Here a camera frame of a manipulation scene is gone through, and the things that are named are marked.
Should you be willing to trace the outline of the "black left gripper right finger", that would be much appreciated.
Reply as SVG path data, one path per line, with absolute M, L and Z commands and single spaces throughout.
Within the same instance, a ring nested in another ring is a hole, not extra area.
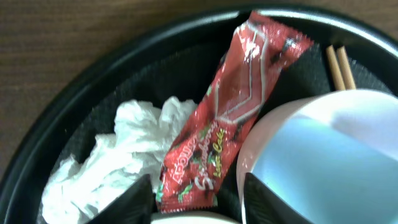
M 248 224 L 311 224 L 252 173 L 246 173 L 243 191 L 243 220 Z

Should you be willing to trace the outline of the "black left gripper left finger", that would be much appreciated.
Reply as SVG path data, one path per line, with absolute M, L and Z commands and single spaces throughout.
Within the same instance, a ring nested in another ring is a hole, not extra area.
M 88 224 L 149 224 L 153 207 L 150 175 L 145 174 Z

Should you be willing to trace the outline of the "white tissue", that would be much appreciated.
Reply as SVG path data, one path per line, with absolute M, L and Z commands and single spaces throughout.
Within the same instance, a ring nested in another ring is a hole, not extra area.
M 165 154 L 196 107 L 175 96 L 161 108 L 137 100 L 119 105 L 113 133 L 96 135 L 84 162 L 71 154 L 50 176 L 42 194 L 44 220 L 87 223 L 145 174 L 155 191 Z

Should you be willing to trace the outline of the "light blue cup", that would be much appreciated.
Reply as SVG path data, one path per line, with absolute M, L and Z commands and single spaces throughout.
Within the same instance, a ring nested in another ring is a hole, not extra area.
M 288 120 L 252 172 L 312 223 L 397 223 L 397 161 L 318 121 Z

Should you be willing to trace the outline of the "red strawberry snack wrapper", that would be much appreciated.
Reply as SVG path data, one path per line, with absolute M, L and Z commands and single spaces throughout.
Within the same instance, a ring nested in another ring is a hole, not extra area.
M 206 94 L 166 153 L 158 209 L 216 205 L 216 196 L 283 69 L 312 46 L 298 30 L 258 12 L 238 26 Z

